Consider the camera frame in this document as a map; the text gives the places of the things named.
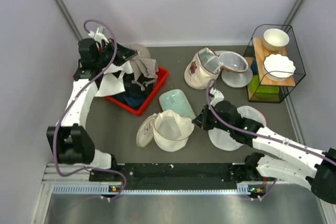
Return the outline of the grey taupe bra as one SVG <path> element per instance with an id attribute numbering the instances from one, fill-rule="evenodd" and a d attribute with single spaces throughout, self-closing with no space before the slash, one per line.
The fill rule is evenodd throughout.
<path id="1" fill-rule="evenodd" d="M 138 85 L 143 92 L 149 84 L 157 81 L 158 64 L 155 59 L 151 58 L 149 50 L 144 45 L 136 43 L 130 45 L 128 48 L 136 51 L 136 55 L 129 60 L 134 73 L 132 84 Z M 140 82 L 140 75 L 144 75 L 144 77 L 150 80 Z"/>

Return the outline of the white bra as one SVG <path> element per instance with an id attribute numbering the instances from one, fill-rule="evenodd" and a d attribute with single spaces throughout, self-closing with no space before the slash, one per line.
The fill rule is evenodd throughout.
<path id="1" fill-rule="evenodd" d="M 104 72 L 100 87 L 95 97 L 107 97 L 125 92 L 123 76 L 132 74 L 131 64 L 126 62 L 121 66 L 111 64 Z"/>

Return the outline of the white mesh bra laundry bag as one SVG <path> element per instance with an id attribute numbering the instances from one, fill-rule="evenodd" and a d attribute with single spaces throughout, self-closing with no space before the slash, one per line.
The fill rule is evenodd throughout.
<path id="1" fill-rule="evenodd" d="M 194 127 L 190 118 L 180 116 L 172 110 L 154 113 L 139 127 L 136 135 L 137 146 L 144 148 L 151 141 L 155 141 L 160 149 L 176 152 L 186 145 Z"/>

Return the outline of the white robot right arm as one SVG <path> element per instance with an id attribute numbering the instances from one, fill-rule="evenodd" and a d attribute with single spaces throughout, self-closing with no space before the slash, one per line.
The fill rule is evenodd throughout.
<path id="1" fill-rule="evenodd" d="M 204 105 L 192 120 L 202 130 L 220 129 L 236 142 L 263 151 L 245 160 L 245 174 L 285 180 L 310 190 L 319 199 L 335 204 L 335 149 L 321 151 L 296 143 L 261 123 L 240 115 L 228 101 Z"/>

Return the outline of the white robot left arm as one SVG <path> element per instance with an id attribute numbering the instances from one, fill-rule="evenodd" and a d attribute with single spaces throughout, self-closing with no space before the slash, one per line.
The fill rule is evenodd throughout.
<path id="1" fill-rule="evenodd" d="M 86 131 L 93 99 L 108 86 L 107 75 L 124 70 L 123 65 L 141 52 L 141 45 L 122 46 L 112 39 L 85 38 L 78 42 L 80 58 L 74 74 L 67 107 L 55 126 L 47 129 L 47 139 L 60 176 L 59 166 L 79 165 L 81 169 L 100 169 L 107 180 L 114 180 L 119 168 L 113 155 L 96 149 Z"/>

